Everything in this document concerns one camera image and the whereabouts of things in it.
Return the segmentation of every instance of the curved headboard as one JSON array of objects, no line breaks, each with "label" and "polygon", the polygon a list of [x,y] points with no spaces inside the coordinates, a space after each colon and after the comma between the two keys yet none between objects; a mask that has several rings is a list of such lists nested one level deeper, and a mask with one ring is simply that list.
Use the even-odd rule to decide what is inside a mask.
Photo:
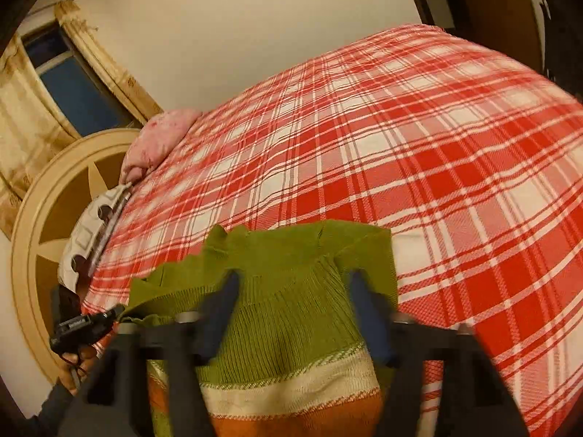
[{"label": "curved headboard", "polygon": [[75,223],[91,200],[118,185],[121,163],[138,129],[112,129],[80,139],[60,152],[28,190],[12,235],[12,289],[24,337],[50,381],[58,357],[52,333],[50,291]]}]

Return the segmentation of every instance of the wooden door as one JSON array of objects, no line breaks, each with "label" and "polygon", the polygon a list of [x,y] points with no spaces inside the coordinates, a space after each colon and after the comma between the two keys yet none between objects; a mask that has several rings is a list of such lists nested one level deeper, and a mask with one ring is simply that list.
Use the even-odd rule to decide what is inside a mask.
[{"label": "wooden door", "polygon": [[462,0],[469,26],[467,39],[503,52],[542,72],[542,53],[531,0]]}]

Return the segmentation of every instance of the floral curtain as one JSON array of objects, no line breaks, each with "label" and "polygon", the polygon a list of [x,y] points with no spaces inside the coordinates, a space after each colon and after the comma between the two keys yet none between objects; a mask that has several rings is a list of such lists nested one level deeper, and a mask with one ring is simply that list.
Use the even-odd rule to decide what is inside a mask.
[{"label": "floral curtain", "polygon": [[145,125],[150,118],[162,112],[135,78],[120,67],[97,42],[95,28],[87,25],[77,3],[73,0],[57,3],[55,16],[98,77],[141,124]]},{"label": "floral curtain", "polygon": [[0,57],[0,229],[8,238],[31,182],[79,138],[16,34]]}]

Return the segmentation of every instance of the dark sleeve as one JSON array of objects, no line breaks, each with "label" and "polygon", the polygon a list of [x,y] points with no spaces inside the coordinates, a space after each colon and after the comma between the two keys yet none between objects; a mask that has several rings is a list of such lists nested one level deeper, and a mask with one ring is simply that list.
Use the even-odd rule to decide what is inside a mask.
[{"label": "dark sleeve", "polygon": [[38,416],[27,419],[23,435],[27,437],[55,437],[73,396],[60,381],[56,383]]}]

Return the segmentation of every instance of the red and white plaid blanket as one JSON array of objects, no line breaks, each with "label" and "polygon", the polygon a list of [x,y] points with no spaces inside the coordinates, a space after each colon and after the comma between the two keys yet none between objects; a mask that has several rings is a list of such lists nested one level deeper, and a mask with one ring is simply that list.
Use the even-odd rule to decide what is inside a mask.
[{"label": "red and white plaid blanket", "polygon": [[[469,322],[534,436],[583,385],[583,107],[508,57],[409,25],[250,88],[139,185],[91,284],[199,251],[209,229],[342,219],[391,228],[399,307]],[[423,409],[434,413],[439,367]]]}]

